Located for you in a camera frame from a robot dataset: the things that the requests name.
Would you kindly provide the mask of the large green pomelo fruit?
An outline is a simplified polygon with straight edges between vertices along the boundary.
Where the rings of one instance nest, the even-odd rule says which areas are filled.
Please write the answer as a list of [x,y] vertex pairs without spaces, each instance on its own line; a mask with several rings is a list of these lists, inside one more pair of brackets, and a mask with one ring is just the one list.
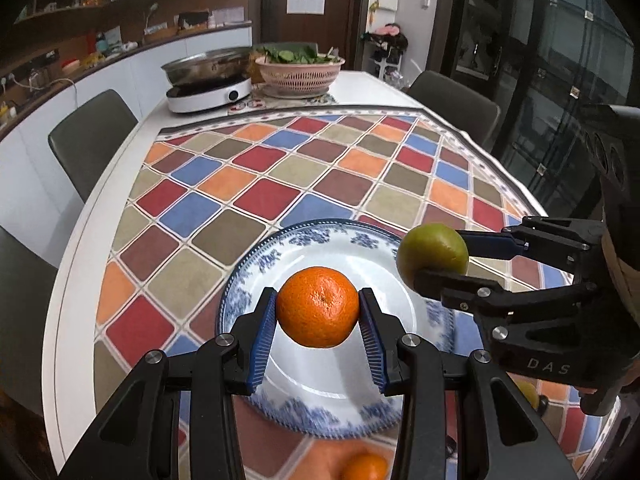
[[401,240],[396,255],[397,271],[410,288],[421,270],[464,275],[469,251],[462,236],[442,223],[416,226]]

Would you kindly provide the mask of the small orange mandarin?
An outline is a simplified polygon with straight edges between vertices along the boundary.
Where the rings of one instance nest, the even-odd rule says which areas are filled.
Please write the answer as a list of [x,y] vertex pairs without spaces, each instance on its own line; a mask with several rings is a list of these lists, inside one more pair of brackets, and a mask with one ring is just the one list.
[[375,453],[359,453],[347,460],[340,471],[341,480],[385,480],[388,475],[387,460]]

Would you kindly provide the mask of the large orange mandarin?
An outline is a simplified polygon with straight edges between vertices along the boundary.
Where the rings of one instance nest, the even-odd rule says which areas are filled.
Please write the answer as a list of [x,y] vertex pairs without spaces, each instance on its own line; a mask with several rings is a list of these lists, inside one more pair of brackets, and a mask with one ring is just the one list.
[[341,272],[312,266],[282,285],[276,313],[282,330],[296,344],[333,348],[349,337],[358,321],[358,292]]

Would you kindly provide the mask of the yellow green pear fruit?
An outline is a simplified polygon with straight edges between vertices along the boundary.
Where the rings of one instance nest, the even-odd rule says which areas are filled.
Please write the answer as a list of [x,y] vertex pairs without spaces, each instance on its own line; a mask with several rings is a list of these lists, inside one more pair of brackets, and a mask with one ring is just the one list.
[[515,383],[532,408],[537,411],[540,405],[540,396],[536,387],[531,382],[526,382],[526,380],[521,379],[517,379]]

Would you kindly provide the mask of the blue white porcelain plate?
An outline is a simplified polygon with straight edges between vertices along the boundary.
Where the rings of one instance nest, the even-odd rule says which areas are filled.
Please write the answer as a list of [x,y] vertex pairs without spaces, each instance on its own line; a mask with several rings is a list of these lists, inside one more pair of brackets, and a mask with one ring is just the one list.
[[357,292],[369,287],[408,333],[454,351],[454,314],[404,284],[396,268],[400,238],[341,219],[288,226],[254,246],[222,293],[218,332],[252,312],[262,291],[284,298],[264,380],[250,404],[288,429],[352,439],[395,426],[402,400],[378,391],[357,323]]

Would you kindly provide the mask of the dark grey dining chair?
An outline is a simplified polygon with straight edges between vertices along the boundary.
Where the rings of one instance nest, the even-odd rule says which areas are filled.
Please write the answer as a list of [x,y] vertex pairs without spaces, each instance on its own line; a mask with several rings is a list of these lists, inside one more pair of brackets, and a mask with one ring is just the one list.
[[49,148],[84,203],[137,123],[122,97],[108,89],[82,104],[49,133]]
[[56,269],[6,231],[0,264],[1,389],[40,415],[42,346]]
[[486,146],[501,115],[498,104],[475,90],[432,70],[424,70],[407,89],[422,105]]

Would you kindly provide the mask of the colourful checkered tablecloth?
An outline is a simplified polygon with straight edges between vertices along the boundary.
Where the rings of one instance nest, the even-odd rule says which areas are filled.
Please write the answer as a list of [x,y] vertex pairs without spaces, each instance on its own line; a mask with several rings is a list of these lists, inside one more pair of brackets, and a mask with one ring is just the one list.
[[[430,115],[276,108],[160,130],[108,251],[96,410],[147,351],[196,350],[253,310],[264,287],[308,266],[372,287],[381,307],[390,300],[406,330],[440,350],[478,348],[469,315],[402,284],[398,238],[427,222],[498,231],[544,212]],[[378,393],[358,332],[312,350],[278,327],[264,382],[249,401],[234,400],[247,479],[341,479],[362,454],[390,468],[401,398]],[[569,386],[516,382],[550,401],[542,420],[587,478],[613,422],[582,414]]]

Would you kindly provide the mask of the pink vegetable basket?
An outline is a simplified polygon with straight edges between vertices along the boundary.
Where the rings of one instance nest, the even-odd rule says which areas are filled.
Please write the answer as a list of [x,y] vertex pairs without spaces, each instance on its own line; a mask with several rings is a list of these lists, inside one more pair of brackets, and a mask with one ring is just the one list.
[[323,96],[329,91],[344,65],[344,58],[329,63],[277,64],[262,56],[255,61],[268,96],[278,99],[306,99]]

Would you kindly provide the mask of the dark brown door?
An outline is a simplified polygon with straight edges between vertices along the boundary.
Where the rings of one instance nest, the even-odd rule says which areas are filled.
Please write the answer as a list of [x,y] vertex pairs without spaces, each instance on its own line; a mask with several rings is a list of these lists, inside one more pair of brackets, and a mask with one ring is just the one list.
[[255,44],[308,42],[337,50],[346,70],[361,67],[368,0],[250,0]]

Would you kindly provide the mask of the white induction cooker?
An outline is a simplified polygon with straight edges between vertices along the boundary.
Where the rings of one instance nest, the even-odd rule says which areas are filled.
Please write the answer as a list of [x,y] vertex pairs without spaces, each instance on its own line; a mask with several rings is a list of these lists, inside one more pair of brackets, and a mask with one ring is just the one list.
[[252,80],[244,75],[206,84],[172,87],[166,92],[168,108],[175,114],[193,114],[233,105],[252,92]]

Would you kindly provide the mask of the green leafy vegetables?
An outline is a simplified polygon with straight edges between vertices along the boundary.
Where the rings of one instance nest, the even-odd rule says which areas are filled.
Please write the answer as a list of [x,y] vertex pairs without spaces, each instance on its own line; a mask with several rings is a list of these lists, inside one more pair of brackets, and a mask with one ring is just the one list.
[[266,61],[271,64],[331,64],[340,59],[329,54],[321,54],[311,46],[294,46],[280,48],[278,46],[263,46],[262,53]]

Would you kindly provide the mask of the steel cooking pot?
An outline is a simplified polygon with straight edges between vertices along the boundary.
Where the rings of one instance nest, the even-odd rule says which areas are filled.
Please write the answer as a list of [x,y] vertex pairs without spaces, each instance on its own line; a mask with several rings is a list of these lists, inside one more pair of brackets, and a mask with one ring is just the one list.
[[166,63],[162,70],[173,87],[204,84],[245,74],[251,53],[251,47],[211,50]]

